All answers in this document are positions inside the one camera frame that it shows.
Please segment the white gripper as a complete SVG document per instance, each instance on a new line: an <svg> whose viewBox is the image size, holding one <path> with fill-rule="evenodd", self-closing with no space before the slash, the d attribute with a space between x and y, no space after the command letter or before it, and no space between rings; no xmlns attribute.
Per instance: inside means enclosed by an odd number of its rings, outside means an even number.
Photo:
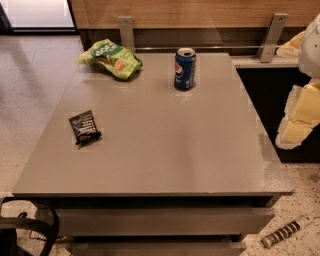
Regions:
<svg viewBox="0 0 320 256"><path fill-rule="evenodd" d="M299 70L310 78L320 77L320 14L302 31L281 45L276 55L297 57ZM291 150L300 146L320 124L320 80L305 86L294 85L278 127L276 146Z"/></svg>

